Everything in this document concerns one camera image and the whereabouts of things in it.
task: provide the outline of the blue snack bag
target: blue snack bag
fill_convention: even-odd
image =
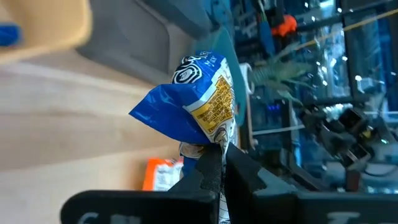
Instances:
[[[184,57],[171,84],[151,90],[130,115],[175,140],[225,149],[236,128],[226,59],[214,52]]]

